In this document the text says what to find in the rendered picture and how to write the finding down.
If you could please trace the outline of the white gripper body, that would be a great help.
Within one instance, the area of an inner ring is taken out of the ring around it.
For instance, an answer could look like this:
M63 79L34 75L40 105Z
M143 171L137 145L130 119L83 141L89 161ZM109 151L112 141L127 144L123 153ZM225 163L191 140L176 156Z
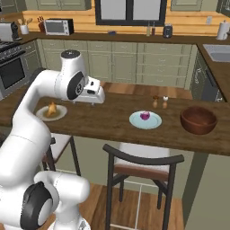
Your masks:
M97 92L89 89L83 90L82 93L74 99L74 102L104 103L104 101L105 93L101 86Z

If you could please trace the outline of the chicken drumstick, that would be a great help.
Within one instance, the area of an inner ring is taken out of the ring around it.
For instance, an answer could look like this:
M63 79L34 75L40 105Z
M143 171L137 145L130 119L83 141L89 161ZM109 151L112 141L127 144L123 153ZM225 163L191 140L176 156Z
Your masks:
M56 113L57 112L57 105L52 102L50 105L49 105L49 109L47 111L47 114L46 116L47 117L50 117L52 114Z

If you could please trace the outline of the brown wooden bowl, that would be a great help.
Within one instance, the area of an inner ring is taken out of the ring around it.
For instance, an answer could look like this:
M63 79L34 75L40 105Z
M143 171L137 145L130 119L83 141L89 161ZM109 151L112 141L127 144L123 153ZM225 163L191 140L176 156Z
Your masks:
M191 134L206 135L216 124L216 115L206 108L190 106L181 112L181 125Z

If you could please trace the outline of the beige plate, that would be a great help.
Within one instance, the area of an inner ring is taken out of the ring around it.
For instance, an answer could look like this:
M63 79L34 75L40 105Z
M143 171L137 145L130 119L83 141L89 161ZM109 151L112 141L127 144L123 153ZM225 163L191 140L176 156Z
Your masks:
M67 108L62 105L58 105L56 112L52 113L50 116L48 115L48 111L49 107L45 106L36 112L36 116L43 121L55 121L64 118L67 114Z

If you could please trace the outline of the green base cupboard run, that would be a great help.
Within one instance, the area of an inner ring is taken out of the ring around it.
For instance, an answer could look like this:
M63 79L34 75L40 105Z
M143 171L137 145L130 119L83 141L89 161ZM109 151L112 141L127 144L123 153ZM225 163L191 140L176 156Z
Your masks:
M26 46L41 64L61 68L60 53L76 49L84 57L86 73L108 83L169 86L188 90L198 49L190 44L124 41L42 40Z

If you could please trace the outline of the light blue plate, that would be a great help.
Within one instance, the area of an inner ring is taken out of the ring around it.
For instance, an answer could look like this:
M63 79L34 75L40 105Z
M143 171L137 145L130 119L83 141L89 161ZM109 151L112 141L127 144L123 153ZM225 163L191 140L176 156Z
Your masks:
M150 118L147 120L143 120L140 118L140 114L144 111L136 111L133 112L129 116L129 122L136 128L141 129L153 129L158 128L162 124L162 118L154 112L150 112Z

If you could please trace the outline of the dark wooden bar stool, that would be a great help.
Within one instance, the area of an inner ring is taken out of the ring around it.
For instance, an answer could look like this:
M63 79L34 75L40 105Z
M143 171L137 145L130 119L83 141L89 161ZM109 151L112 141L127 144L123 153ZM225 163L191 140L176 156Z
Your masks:
M165 195L162 230L168 230L176 166L184 161L184 156L170 156L170 150L164 147L131 143L121 143L119 148L105 144L102 149L109 154L105 230L111 228L112 187L119 184L119 202L121 202L124 181L129 176L150 179L154 182L158 187L158 209L161 208L162 196Z
M72 136L64 135L64 134L56 134L52 133L51 136L55 138L56 143L51 145L51 153L54 160L54 163L58 161L60 156L63 154L64 150L67 146L71 147L72 156L74 159L75 164L75 171L78 176L81 175L80 166L78 163L76 148L75 148L75 141Z

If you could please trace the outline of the white toaster oven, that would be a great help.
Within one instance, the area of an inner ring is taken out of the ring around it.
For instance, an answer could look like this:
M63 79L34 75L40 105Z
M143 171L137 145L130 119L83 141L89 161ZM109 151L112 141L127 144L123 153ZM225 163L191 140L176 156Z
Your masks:
M50 18L44 21L47 35L69 36L74 33L74 21L72 19Z

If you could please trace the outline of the wooden knife block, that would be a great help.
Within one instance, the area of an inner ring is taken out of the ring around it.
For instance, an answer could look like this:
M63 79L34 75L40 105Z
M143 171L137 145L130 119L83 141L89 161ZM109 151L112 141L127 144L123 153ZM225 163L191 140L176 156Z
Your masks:
M38 23L39 23L40 32L45 33L45 26L44 26L44 19L43 19L43 17L39 16L37 19L38 19Z

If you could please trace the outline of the steel range oven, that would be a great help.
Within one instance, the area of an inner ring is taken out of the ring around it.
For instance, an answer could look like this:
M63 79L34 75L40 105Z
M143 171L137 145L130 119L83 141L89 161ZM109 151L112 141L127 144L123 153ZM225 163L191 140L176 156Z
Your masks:
M19 42L0 41L0 101L29 82L24 53Z

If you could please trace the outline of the dark framed window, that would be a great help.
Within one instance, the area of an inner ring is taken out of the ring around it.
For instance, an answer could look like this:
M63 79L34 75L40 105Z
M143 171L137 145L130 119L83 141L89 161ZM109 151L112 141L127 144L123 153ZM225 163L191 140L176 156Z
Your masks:
M167 0L94 0L97 25L164 26Z

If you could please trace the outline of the white utensil pot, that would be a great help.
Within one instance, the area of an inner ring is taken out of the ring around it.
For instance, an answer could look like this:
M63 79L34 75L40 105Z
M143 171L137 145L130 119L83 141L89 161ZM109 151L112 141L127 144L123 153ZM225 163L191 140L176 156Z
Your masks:
M29 18L27 20L19 19L18 23L20 25L21 33L22 35L26 35L29 33L29 27L28 25L32 22L32 18Z

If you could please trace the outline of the steel sink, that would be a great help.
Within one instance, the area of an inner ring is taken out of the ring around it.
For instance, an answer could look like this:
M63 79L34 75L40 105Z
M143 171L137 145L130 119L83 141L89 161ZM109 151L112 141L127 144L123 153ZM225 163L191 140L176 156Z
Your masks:
M214 62L230 63L230 45L204 44L203 47Z

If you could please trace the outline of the white paper towel roll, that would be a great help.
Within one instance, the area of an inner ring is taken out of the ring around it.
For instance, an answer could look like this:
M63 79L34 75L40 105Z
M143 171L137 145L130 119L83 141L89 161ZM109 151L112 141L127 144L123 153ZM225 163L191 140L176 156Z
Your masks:
M225 40L227 38L227 33L230 29L230 22L223 21L219 23L219 28L217 32L217 39L218 40Z

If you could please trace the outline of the green wall cupboard run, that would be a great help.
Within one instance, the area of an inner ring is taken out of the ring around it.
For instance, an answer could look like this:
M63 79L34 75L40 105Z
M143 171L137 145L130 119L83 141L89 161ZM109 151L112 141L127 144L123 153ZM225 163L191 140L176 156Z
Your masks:
M85 11L92 8L92 0L0 0L0 13L22 11Z

